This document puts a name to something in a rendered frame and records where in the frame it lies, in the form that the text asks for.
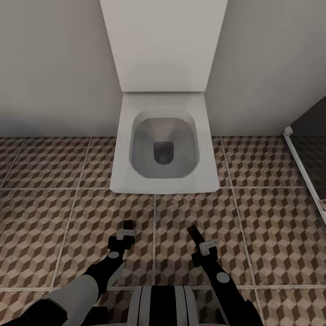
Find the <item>robot trunk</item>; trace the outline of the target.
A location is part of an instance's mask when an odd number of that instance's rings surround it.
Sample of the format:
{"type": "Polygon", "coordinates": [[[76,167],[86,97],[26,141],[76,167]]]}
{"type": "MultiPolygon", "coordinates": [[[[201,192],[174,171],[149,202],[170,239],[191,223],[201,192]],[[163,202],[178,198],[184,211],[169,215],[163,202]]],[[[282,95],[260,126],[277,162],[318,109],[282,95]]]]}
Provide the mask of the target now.
{"type": "Polygon", "coordinates": [[[199,326],[190,286],[136,286],[127,326],[199,326]]]}

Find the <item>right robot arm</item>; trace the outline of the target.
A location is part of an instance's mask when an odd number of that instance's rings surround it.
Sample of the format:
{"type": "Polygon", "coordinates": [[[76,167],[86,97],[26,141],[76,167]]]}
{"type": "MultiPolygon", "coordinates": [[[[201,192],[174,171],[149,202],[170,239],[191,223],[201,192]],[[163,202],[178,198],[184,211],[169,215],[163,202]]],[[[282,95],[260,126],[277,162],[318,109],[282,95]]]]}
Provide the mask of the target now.
{"type": "Polygon", "coordinates": [[[264,326],[253,303],[242,298],[232,277],[217,263],[219,242],[215,238],[200,243],[200,250],[192,254],[194,267],[202,266],[208,275],[212,294],[227,326],[264,326]]]}

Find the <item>mousetrap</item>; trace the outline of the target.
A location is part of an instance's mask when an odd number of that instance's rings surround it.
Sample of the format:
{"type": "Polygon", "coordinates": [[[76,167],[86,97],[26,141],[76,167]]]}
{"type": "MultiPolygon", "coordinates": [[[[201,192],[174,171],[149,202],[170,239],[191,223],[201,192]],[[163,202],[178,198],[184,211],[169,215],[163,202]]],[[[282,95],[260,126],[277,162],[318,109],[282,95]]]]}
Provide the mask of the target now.
{"type": "Polygon", "coordinates": [[[133,230],[133,220],[125,220],[123,229],[125,230],[133,230]]]}
{"type": "Polygon", "coordinates": [[[197,227],[194,225],[187,228],[188,233],[194,240],[195,244],[197,245],[197,248],[200,249],[199,244],[205,242],[204,238],[202,237],[201,233],[197,229],[197,227]]]}

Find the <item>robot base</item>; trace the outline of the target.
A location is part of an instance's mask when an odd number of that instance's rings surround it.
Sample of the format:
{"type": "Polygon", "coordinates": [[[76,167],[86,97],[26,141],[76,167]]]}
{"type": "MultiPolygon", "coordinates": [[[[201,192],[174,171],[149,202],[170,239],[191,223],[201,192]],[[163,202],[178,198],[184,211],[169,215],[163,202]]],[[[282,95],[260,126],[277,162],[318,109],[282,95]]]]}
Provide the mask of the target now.
{"type": "MultiPolygon", "coordinates": [[[[108,324],[107,307],[92,307],[81,326],[127,326],[127,322],[108,324]]],[[[199,322],[199,326],[227,326],[225,320],[218,311],[218,324],[199,322]]]]}

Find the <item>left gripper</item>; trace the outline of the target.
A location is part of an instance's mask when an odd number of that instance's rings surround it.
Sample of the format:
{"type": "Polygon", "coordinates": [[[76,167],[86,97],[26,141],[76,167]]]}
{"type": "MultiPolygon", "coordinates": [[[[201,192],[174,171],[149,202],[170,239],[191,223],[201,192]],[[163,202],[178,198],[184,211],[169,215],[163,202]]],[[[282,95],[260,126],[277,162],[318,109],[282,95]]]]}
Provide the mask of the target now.
{"type": "Polygon", "coordinates": [[[126,249],[131,249],[132,245],[135,244],[135,237],[124,237],[123,240],[117,240],[117,237],[111,236],[108,241],[108,248],[111,250],[111,248],[115,245],[120,245],[123,247],[124,251],[126,249]]]}

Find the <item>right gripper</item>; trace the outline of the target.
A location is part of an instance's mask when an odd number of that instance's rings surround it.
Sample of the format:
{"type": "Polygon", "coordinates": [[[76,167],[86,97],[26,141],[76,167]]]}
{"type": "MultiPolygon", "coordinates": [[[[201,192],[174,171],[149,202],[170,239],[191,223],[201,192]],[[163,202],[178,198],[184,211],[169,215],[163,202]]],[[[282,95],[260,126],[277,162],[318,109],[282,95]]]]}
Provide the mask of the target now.
{"type": "Polygon", "coordinates": [[[206,272],[206,266],[211,263],[211,262],[216,262],[218,260],[218,256],[217,256],[217,250],[215,247],[209,248],[209,255],[207,256],[203,256],[203,254],[201,254],[201,252],[196,252],[192,254],[192,261],[193,261],[193,265],[195,268],[198,268],[200,266],[203,267],[203,269],[206,272]]]}

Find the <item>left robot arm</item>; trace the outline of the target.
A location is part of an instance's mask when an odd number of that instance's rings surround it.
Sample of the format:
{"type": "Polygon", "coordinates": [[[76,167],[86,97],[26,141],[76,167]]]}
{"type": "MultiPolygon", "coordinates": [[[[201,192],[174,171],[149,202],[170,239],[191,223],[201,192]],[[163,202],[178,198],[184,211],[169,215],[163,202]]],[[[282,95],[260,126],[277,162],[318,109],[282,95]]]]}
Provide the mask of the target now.
{"type": "Polygon", "coordinates": [[[32,303],[18,318],[1,326],[81,326],[101,294],[122,275],[123,254],[135,244],[136,230],[118,229],[108,241],[106,259],[92,264],[83,275],[32,303]]]}

